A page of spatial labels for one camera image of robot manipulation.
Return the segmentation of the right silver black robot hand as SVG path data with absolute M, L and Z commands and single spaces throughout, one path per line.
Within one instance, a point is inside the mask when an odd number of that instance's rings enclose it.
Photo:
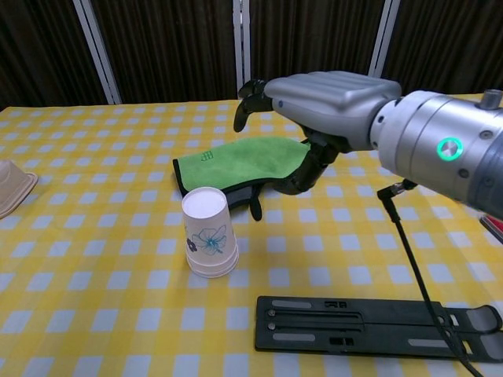
M 381 108 L 402 95 L 394 81 L 346 71 L 315 71 L 252 79 L 238 92 L 233 128 L 244 129 L 252 113 L 271 112 L 299 125 L 310 146 L 300 166 L 273 185 L 294 196 L 311 189 L 340 153 L 369 151 L 371 126 Z

